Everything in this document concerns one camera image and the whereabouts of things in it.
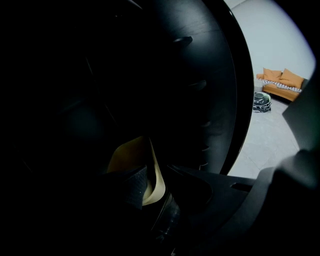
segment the sofa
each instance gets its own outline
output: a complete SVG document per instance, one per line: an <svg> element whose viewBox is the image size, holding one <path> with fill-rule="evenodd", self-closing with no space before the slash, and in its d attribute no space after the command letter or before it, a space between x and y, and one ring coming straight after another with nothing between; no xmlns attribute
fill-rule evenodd
<svg viewBox="0 0 320 256"><path fill-rule="evenodd" d="M284 72L289 74L287 77L288 79L282 79ZM262 88L263 92L278 95L293 102L298 97L299 93L306 87L309 80L297 76L287 69L285 69L284 72L264 68L263 74L257 74L256 78L265 81ZM280 88L279 85L283 86L285 84L288 85L286 88Z"/></svg>

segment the gray tile floor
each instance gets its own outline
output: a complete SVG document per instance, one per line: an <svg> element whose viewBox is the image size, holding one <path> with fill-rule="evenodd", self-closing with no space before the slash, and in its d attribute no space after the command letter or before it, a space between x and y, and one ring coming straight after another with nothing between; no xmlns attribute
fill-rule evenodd
<svg viewBox="0 0 320 256"><path fill-rule="evenodd" d="M272 99L271 111L252 112L249 130L229 176L257 178L260 170L296 154L297 141L282 113L288 105Z"/></svg>

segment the floor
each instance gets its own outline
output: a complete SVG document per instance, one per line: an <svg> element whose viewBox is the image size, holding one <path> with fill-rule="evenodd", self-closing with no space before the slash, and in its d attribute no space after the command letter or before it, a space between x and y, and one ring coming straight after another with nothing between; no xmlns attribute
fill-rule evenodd
<svg viewBox="0 0 320 256"><path fill-rule="evenodd" d="M229 176L257 178L260 170L296 154L297 141L282 113L288 104L272 99L271 111L252 112L249 130Z"/></svg>

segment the striped blanket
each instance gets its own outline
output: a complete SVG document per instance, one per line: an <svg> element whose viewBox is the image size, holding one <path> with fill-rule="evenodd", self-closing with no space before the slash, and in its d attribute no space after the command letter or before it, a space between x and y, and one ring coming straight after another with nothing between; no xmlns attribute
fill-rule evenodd
<svg viewBox="0 0 320 256"><path fill-rule="evenodd" d="M262 81L263 81L263 86L265 86L267 84L275 84L276 87L281 88L281 89L291 90L291 91L294 91L294 92L297 92L297 93L302 92L301 89L298 89L296 87L290 87L290 86L284 85L284 84L279 83L279 82L273 82L273 81L269 81L269 80L265 80L265 79L262 79Z"/></svg>

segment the beige plastic object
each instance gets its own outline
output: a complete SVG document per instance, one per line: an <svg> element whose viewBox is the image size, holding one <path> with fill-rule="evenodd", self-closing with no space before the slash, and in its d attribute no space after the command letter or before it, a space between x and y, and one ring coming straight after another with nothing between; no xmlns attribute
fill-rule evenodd
<svg viewBox="0 0 320 256"><path fill-rule="evenodd" d="M145 165L148 166L148 170L143 206L159 201L166 192L154 147L148 137L140 136L119 146L114 151L106 171L107 173L129 171Z"/></svg>

